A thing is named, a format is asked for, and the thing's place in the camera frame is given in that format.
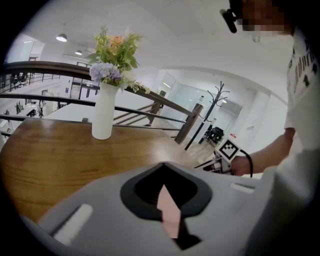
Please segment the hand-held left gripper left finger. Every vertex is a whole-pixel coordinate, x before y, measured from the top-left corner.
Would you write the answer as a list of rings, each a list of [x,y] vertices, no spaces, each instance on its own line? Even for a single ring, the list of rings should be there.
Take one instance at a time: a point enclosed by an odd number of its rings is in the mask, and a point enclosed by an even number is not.
[[[33,223],[32,234],[54,256],[181,256],[150,197],[183,170],[161,162],[97,179]]]

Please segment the person's right hand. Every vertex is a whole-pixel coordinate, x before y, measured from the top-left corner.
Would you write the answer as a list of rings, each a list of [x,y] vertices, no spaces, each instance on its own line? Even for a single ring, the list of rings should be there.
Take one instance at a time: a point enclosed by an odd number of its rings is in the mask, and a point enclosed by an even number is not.
[[[231,163],[231,169],[236,176],[249,175],[250,161],[246,156],[236,156]]]

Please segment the black coat rack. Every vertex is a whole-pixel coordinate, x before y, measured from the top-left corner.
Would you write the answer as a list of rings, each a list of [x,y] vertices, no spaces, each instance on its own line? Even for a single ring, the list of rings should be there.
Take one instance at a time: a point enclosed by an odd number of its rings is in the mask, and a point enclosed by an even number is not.
[[[222,93],[230,93],[230,91],[228,90],[223,90],[224,88],[224,83],[221,81],[220,82],[220,87],[215,86],[215,88],[217,89],[217,94],[216,96],[214,96],[209,90],[207,90],[207,92],[211,95],[212,97],[212,101],[210,108],[208,109],[206,115],[204,117],[201,117],[200,114],[198,114],[198,116],[201,118],[201,124],[199,125],[198,129],[196,130],[196,132],[194,133],[193,137],[190,139],[190,141],[188,142],[188,144],[186,145],[186,147],[184,148],[185,151],[187,151],[189,149],[189,147],[191,146],[191,144],[194,142],[194,140],[196,139],[196,137],[198,136],[198,134],[200,133],[201,129],[203,128],[203,126],[205,125],[205,123],[208,121],[214,107],[217,105],[217,103],[219,101],[223,101],[224,99],[226,99],[227,97],[223,97],[221,98],[221,94]]]

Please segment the black office chair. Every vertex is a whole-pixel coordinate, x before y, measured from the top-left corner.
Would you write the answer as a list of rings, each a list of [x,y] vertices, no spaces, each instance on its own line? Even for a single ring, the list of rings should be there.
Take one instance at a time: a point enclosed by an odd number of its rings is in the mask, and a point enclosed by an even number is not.
[[[204,134],[204,138],[208,142],[217,145],[222,140],[224,135],[224,131],[221,128],[210,125]]]

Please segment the white vase with flowers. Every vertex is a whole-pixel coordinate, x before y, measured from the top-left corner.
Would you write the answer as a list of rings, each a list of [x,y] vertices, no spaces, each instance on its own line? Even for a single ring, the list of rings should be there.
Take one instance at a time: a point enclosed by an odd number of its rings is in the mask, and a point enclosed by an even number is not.
[[[99,34],[94,36],[95,52],[88,56],[89,75],[97,84],[109,84],[121,91],[130,88],[133,92],[150,93],[150,89],[137,81],[133,69],[140,65],[135,58],[143,36],[126,32],[124,35],[110,35],[108,28],[103,25]]]

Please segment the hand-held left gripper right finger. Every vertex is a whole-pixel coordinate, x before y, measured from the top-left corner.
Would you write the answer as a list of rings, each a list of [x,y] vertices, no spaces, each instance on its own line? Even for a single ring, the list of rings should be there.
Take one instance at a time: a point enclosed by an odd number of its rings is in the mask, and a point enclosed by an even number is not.
[[[165,163],[196,188],[181,206],[181,248],[169,256],[259,256],[275,234],[275,167],[261,179],[187,170]]]

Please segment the pink big plate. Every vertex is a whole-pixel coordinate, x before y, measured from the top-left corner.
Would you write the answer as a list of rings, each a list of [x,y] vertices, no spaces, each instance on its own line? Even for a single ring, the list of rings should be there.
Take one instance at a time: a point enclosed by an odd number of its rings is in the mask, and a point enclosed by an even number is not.
[[[162,186],[157,200],[157,209],[161,211],[161,222],[165,233],[171,239],[179,236],[181,211],[165,185]]]

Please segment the white printed t-shirt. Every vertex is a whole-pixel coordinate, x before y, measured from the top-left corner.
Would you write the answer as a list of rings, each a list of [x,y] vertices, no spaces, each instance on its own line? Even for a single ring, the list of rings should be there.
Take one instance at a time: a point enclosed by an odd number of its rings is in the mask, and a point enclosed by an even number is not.
[[[320,62],[305,34],[293,33],[287,70],[289,155],[261,177],[243,256],[312,256],[320,237]]]

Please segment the person's right forearm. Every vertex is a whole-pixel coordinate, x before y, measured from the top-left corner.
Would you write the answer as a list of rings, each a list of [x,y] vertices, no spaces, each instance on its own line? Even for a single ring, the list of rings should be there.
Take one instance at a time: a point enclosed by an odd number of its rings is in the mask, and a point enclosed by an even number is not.
[[[286,128],[271,144],[251,154],[253,173],[263,173],[266,168],[279,165],[289,155],[295,133],[294,128]]]

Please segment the black curved railing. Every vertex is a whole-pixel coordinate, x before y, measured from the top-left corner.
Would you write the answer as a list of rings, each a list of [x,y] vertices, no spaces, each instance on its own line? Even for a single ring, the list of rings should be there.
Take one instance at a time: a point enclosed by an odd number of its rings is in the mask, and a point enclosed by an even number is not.
[[[52,75],[52,76],[59,75],[59,76],[84,79],[87,81],[91,80],[91,77],[89,75],[89,68],[73,65],[73,64],[67,64],[67,63],[52,62],[52,61],[18,61],[18,62],[4,64],[3,66],[0,67],[0,76],[12,75],[17,73],[27,73],[27,74],[35,73],[35,74],[44,74],[44,75]],[[201,105],[197,106],[193,111],[189,111],[183,108],[182,106],[152,91],[150,91],[149,93],[146,93],[146,91],[143,89],[139,89],[135,91],[130,87],[126,88],[125,90],[127,92],[144,97],[157,104],[167,106],[173,110],[176,110],[178,112],[181,112],[187,115],[187,119],[183,121],[183,120],[177,120],[177,119],[173,119],[165,116],[160,116],[152,112],[143,112],[143,111],[134,110],[134,109],[125,108],[125,107],[119,107],[119,106],[114,107],[114,110],[120,111],[120,112],[137,114],[137,115],[142,115],[150,118],[159,118],[167,121],[182,123],[183,126],[178,130],[179,133],[175,137],[175,141],[179,144],[184,141],[186,135],[189,133],[190,129],[194,125],[195,121],[197,120],[201,112],[201,108],[202,108]],[[93,107],[95,105],[95,103],[86,101],[86,100],[63,98],[63,97],[57,97],[57,96],[41,96],[41,95],[22,94],[22,93],[0,93],[0,99],[5,99],[5,98],[45,100],[45,101],[51,101],[51,102],[60,102],[60,103],[63,102],[63,103],[90,106],[90,107]]]

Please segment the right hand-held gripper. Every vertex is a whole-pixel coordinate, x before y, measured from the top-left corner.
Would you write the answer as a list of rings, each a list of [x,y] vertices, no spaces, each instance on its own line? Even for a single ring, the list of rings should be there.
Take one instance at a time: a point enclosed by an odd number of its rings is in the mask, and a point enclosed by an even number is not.
[[[240,150],[241,148],[232,140],[226,139],[215,150],[214,159],[208,160],[194,168],[207,172],[214,170],[218,173],[230,173],[232,161]]]

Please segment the brown wooden table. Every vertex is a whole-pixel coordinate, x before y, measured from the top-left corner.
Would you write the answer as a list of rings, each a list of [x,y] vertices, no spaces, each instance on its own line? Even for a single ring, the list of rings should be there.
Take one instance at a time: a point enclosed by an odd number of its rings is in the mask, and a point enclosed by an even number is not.
[[[162,130],[116,126],[106,140],[80,122],[26,119],[0,152],[0,180],[18,215],[39,221],[89,183],[159,163],[196,170],[196,162]],[[182,175],[165,181],[181,210],[197,192]]]

